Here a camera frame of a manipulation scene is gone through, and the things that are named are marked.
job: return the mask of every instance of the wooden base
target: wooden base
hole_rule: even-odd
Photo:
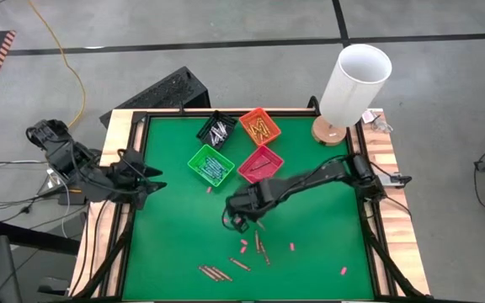
[[[347,130],[345,127],[339,128],[330,125],[322,116],[313,121],[312,136],[317,142],[324,146],[336,146],[344,138]]]

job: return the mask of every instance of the black floor stripe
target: black floor stripe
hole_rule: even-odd
[[[342,46],[347,47],[350,45],[349,35],[347,34],[347,25],[345,24],[344,13],[342,12],[342,6],[339,0],[333,0],[334,13],[336,14],[336,22],[338,22],[338,29],[340,31],[340,39],[342,40]]]
[[[342,44],[344,47],[359,43],[397,43],[397,42],[431,42],[431,41],[458,41],[458,40],[485,40],[485,34],[464,35],[415,35],[415,36],[392,36],[392,37],[358,37],[358,38],[311,38],[311,39],[288,39],[288,40],[242,40],[226,42],[203,42],[203,43],[179,43],[166,45],[128,45],[128,46],[104,46],[102,48],[74,47],[64,49],[66,54],[98,54],[127,51],[175,51],[175,50],[206,50],[234,47],[260,47],[260,46],[290,46],[290,45],[335,45]],[[37,50],[10,50],[8,56],[37,56],[59,55],[58,49]]]
[[[350,38],[351,43],[394,43],[394,42],[427,42],[427,41],[458,41],[458,40],[485,40],[485,34],[465,35],[419,35],[396,37],[367,37]]]
[[[259,46],[289,46],[289,45],[333,45],[340,43],[340,38],[310,38],[282,40],[240,40],[225,42],[178,43],[166,45],[128,45],[105,46],[99,48],[75,47],[64,49],[66,54],[97,54],[127,51],[173,51],[173,50],[204,50],[233,47]],[[45,50],[11,50],[9,56],[56,55],[59,49]]]

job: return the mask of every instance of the metal leg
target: metal leg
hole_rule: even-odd
[[[54,253],[66,253],[75,256],[80,249],[80,241],[45,232],[31,231],[2,222],[0,222],[0,236],[7,236],[8,240],[15,245],[39,248]]]

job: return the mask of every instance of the yellow cable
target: yellow cable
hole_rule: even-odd
[[[48,31],[50,31],[51,37],[56,41],[57,47],[59,47],[59,51],[61,52],[61,56],[63,57],[63,61],[65,62],[65,66],[69,70],[71,70],[71,72],[74,74],[74,76],[76,76],[76,79],[80,83],[80,87],[82,88],[82,107],[80,108],[80,111],[77,113],[76,117],[74,117],[74,119],[71,121],[71,123],[68,124],[68,128],[71,128],[76,123],[76,121],[78,121],[82,117],[83,111],[85,110],[85,95],[86,95],[85,94],[85,87],[83,86],[82,79],[80,79],[80,76],[78,76],[77,72],[74,71],[74,69],[68,65],[67,57],[65,56],[65,51],[63,51],[63,47],[59,43],[59,40],[57,39],[56,34],[54,34],[53,30],[51,30],[50,25],[48,25],[46,20],[44,20],[44,18],[42,18],[39,11],[34,6],[34,4],[31,2],[31,0],[27,0],[27,3],[30,5],[30,7],[33,9],[33,11],[37,15],[37,17],[39,17],[40,21],[42,21],[42,23],[45,25],[45,27],[48,29]]]

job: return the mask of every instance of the pink object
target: pink object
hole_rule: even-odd
[[[264,178],[273,177],[283,164],[284,159],[276,155],[267,146],[260,146],[237,171],[250,183],[256,183]]]

